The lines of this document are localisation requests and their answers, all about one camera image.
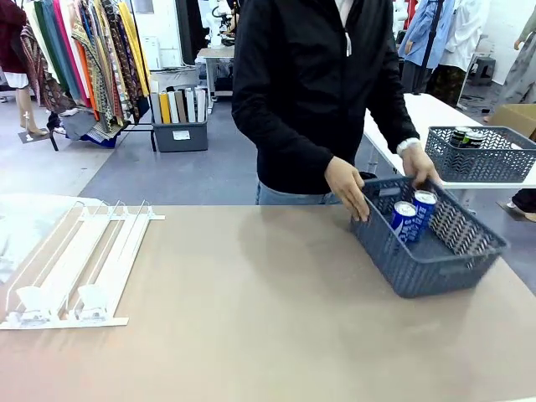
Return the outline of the person's right hand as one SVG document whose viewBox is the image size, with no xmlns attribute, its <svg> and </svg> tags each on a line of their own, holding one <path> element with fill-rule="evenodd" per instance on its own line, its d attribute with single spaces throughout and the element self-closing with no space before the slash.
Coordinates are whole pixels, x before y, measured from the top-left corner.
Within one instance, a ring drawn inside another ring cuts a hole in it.
<svg viewBox="0 0 536 402">
<path fill-rule="evenodd" d="M 339 157 L 333 157 L 324 172 L 327 185 L 351 213 L 355 220 L 366 222 L 369 218 L 369 205 L 362 188 L 362 180 L 358 170 Z"/>
</svg>

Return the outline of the person's left hand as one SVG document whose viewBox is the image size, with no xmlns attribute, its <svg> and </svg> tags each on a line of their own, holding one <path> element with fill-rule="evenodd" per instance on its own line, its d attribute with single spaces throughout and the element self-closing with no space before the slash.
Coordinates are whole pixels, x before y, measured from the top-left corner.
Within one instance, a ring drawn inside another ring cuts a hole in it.
<svg viewBox="0 0 536 402">
<path fill-rule="evenodd" d="M 422 188 L 427 181 L 441 186 L 442 181 L 434 163 L 419 144 L 408 146 L 401 153 L 403 168 L 407 177 L 413 178 L 413 186 Z"/>
</svg>

